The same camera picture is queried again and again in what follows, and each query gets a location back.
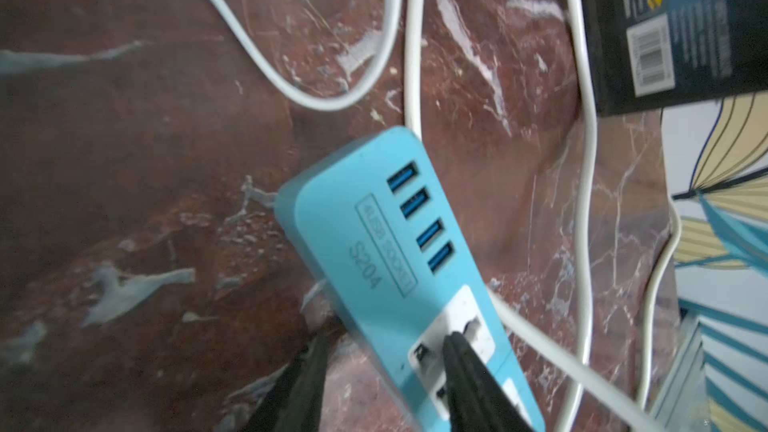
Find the teal power strip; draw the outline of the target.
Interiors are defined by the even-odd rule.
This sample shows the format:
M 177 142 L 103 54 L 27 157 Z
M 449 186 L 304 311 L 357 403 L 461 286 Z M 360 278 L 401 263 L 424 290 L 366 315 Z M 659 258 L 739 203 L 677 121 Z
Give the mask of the teal power strip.
M 393 127 L 285 183 L 274 211 L 335 312 L 424 431 L 449 429 L 445 337 L 465 336 L 536 431 L 545 420 L 422 142 Z

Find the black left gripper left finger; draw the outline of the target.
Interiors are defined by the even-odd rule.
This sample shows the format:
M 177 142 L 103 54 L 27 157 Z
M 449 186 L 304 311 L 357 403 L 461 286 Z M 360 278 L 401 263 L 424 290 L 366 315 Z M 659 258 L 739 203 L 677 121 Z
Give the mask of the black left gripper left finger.
M 327 338 L 318 332 L 280 374 L 241 431 L 318 431 L 327 363 Z

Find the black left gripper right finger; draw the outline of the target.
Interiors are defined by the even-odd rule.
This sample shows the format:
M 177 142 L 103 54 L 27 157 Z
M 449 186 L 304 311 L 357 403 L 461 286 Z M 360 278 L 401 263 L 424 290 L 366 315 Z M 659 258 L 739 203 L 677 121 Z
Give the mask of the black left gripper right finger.
M 459 332 L 448 335 L 442 353 L 452 431 L 533 430 L 464 335 Z

